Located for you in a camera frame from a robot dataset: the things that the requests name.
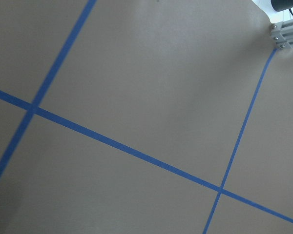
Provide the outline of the black water bottle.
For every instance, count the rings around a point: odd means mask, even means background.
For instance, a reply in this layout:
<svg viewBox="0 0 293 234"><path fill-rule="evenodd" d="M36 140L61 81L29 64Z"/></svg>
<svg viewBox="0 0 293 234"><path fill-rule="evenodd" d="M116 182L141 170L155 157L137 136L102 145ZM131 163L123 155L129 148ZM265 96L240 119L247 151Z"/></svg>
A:
<svg viewBox="0 0 293 234"><path fill-rule="evenodd" d="M281 12L293 8L293 0L271 0L271 5L276 12Z"/></svg>

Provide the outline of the aluminium frame post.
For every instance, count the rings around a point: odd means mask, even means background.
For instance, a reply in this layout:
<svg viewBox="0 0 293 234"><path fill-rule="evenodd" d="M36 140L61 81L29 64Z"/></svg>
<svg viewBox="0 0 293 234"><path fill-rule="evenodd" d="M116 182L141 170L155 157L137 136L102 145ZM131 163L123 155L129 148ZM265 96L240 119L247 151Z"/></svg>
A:
<svg viewBox="0 0 293 234"><path fill-rule="evenodd" d="M277 48L293 48L293 19L275 23L270 36Z"/></svg>

